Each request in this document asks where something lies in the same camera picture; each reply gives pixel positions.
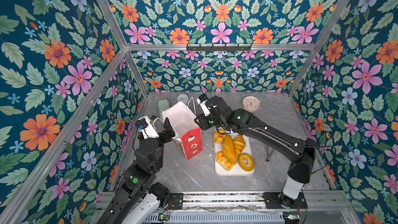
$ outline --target round clock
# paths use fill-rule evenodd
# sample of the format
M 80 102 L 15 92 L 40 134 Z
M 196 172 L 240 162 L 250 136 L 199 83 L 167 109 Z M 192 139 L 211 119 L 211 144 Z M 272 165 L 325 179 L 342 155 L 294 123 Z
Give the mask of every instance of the round clock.
M 243 98 L 242 107 L 246 111 L 255 112 L 260 106 L 260 101 L 254 96 L 247 96 Z

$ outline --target bread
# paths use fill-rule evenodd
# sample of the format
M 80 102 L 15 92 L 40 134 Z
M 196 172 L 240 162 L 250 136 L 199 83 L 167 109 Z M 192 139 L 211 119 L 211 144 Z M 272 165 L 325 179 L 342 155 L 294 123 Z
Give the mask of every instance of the bread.
M 225 130 L 223 130 L 223 129 L 219 129 L 218 130 L 220 133 L 226 133 L 226 131 Z M 223 141 L 224 141 L 224 136 L 226 136 L 226 135 L 220 135 L 218 132 L 217 132 L 217 130 L 214 132 L 214 134 L 213 134 L 213 140 L 214 140 L 214 142 L 216 143 L 216 144 L 222 144 L 223 143 Z
M 232 145 L 232 137 L 230 135 L 225 135 L 224 142 L 222 143 L 222 152 L 226 159 L 232 164 L 236 164 L 236 157 L 234 152 L 234 146 Z
M 223 169 L 229 171 L 234 165 L 230 163 L 222 152 L 216 154 L 216 161 L 221 165 Z
M 238 135 L 232 140 L 234 146 L 235 157 L 238 158 L 246 146 L 246 142 L 243 140 L 242 135 Z

